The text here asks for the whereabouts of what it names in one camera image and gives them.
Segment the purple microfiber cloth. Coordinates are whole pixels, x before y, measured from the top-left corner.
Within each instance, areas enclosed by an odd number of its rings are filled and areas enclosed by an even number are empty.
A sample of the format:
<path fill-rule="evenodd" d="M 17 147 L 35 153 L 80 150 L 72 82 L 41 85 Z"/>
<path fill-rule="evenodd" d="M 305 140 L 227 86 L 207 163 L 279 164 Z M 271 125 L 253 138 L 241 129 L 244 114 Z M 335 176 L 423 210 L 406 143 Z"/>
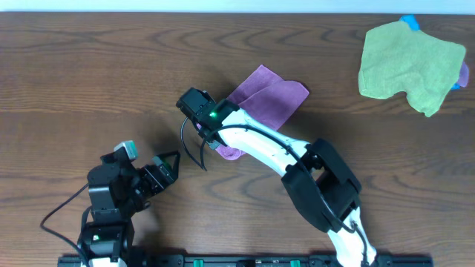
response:
<path fill-rule="evenodd" d="M 282 79 L 260 65 L 227 99 L 259 123 L 278 130 L 309 96 L 300 83 Z"/>

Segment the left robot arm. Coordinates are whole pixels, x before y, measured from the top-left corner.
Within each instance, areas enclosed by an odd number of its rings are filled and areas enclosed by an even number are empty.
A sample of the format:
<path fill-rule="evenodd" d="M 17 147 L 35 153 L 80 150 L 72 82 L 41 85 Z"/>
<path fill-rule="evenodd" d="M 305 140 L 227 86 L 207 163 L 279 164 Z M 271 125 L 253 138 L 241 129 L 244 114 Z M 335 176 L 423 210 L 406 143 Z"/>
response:
<path fill-rule="evenodd" d="M 82 226 L 79 245 L 88 266 L 148 266 L 150 257 L 133 245 L 132 217 L 178 179 L 180 153 L 158 154 L 136 168 L 126 148 L 100 157 L 87 175 L 92 221 Z"/>

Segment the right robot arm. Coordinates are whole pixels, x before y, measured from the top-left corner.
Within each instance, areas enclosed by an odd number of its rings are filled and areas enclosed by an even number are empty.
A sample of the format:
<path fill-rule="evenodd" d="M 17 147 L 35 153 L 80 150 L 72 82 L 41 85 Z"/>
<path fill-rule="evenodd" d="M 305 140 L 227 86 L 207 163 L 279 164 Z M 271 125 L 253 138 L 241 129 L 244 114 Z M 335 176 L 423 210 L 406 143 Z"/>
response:
<path fill-rule="evenodd" d="M 281 176 L 299 214 L 328 234 L 341 266 L 375 263 L 377 252 L 361 222 L 361 183 L 330 143 L 285 136 L 229 100 L 216 102 L 196 88 L 186 91 L 176 106 L 194 124 L 204 145 L 236 148 Z"/>

